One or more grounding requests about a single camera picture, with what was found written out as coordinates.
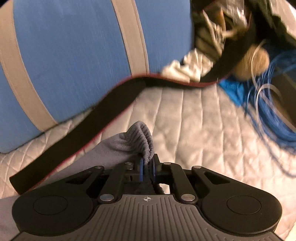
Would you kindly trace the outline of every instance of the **blue cushion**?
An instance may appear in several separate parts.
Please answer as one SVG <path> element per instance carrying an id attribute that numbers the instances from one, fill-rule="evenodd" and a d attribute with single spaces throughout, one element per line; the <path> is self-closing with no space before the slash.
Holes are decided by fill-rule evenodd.
<path id="1" fill-rule="evenodd" d="M 136 0 L 151 72 L 192 47 L 188 0 Z M 62 122 L 95 105 L 130 76 L 111 0 L 14 0 L 21 56 L 40 99 Z M 41 134 L 14 97 L 0 69 L 0 151 Z"/>

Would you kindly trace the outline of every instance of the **crosshair marking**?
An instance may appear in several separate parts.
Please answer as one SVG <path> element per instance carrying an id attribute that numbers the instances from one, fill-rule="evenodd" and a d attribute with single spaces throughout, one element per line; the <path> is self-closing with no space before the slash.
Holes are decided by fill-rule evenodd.
<path id="1" fill-rule="evenodd" d="M 152 198 L 147 196 L 147 197 L 144 197 L 143 200 L 146 201 L 146 202 L 149 202 L 149 201 L 152 200 Z"/>

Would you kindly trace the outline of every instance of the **blue cable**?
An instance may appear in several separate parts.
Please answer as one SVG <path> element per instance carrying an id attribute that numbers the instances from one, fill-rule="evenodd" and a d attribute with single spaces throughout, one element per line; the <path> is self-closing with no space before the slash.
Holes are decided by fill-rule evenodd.
<path id="1" fill-rule="evenodd" d="M 143 174 L 144 174 L 144 159 L 140 160 L 140 182 L 143 182 Z"/>
<path id="2" fill-rule="evenodd" d="M 281 71 L 276 72 L 275 68 L 279 67 Z M 274 76 L 283 74 L 285 72 L 291 71 L 296 68 L 296 50 L 282 52 L 275 56 L 268 67 L 268 69 L 261 75 L 255 78 L 258 87 L 260 88 L 263 84 L 271 84 L 271 79 Z M 271 147 L 266 143 L 263 138 L 259 125 L 257 121 L 252 117 L 251 113 L 248 111 L 248 103 L 251 102 L 252 106 L 255 107 L 257 90 L 253 85 L 252 81 L 247 81 L 244 83 L 244 88 L 246 90 L 247 96 L 244 100 L 245 110 L 252 119 L 255 130 L 259 133 L 260 137 L 267 146 L 271 156 L 276 161 L 280 169 L 284 174 L 289 177 L 296 177 L 296 174 L 291 174 L 283 168 L 280 164 L 277 156 L 273 153 Z M 269 88 L 263 89 L 261 91 L 270 101 L 272 101 L 271 91 Z M 265 134 L 276 142 L 281 148 L 287 150 L 288 152 L 296 155 L 296 133 L 291 130 L 278 115 L 269 107 L 269 105 L 263 100 L 263 98 L 258 98 L 258 111 L 259 118 L 262 124 L 263 131 Z"/>

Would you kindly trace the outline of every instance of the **white quilted fabric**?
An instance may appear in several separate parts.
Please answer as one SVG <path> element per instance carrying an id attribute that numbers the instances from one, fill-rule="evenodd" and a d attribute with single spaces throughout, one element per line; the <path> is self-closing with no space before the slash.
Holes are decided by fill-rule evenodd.
<path id="1" fill-rule="evenodd" d="M 0 197 L 15 195 L 9 177 L 65 136 L 86 115 L 51 129 L 9 154 L 0 154 Z M 87 150 L 70 158 L 59 170 L 101 139 L 126 131 L 136 121 L 149 127 L 161 162 L 175 162 L 183 168 L 202 165 L 273 194 L 283 207 L 276 233 L 283 239 L 287 237 L 296 221 L 296 178 L 283 175 L 243 109 L 235 107 L 217 86 L 202 90 L 146 89 Z M 270 144 L 285 168 L 295 173 L 296 157 Z"/>

